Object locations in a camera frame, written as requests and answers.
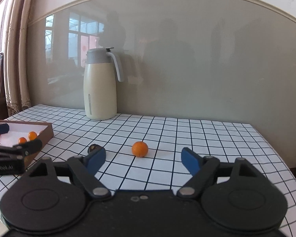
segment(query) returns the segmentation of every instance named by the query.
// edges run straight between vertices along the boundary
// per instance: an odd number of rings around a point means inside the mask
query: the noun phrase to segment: cardboard box
[[[38,134],[37,138],[42,141],[43,148],[54,136],[51,123],[0,120],[0,124],[3,123],[9,124],[10,130],[8,133],[0,135],[0,145],[2,146],[12,147],[18,144],[20,137],[25,137],[28,140],[28,133],[34,131]],[[30,165],[39,152],[24,158],[25,168]]]

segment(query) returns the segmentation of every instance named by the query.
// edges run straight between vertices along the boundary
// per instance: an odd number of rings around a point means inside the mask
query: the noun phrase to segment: glossy wall panel
[[[243,0],[90,0],[29,27],[32,103],[83,108],[86,52],[111,46],[119,112],[248,122],[296,166],[296,23]]]

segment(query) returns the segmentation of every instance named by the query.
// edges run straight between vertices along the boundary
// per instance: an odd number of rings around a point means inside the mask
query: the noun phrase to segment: cream-colored thermos
[[[87,52],[84,71],[84,108],[88,118],[105,120],[117,113],[115,72],[118,81],[123,81],[122,66],[112,48],[95,48]]]

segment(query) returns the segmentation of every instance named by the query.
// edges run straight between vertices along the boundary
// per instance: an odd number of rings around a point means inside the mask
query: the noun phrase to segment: jug handle
[[[117,55],[115,56],[112,52],[107,52],[106,54],[110,56],[114,61],[118,81],[123,82],[124,74],[123,74],[120,58]]]

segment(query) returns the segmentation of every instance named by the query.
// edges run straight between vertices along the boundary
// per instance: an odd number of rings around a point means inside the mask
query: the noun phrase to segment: gray jug lid
[[[110,63],[111,58],[106,54],[108,52],[107,49],[109,48],[94,48],[88,50],[86,64]]]

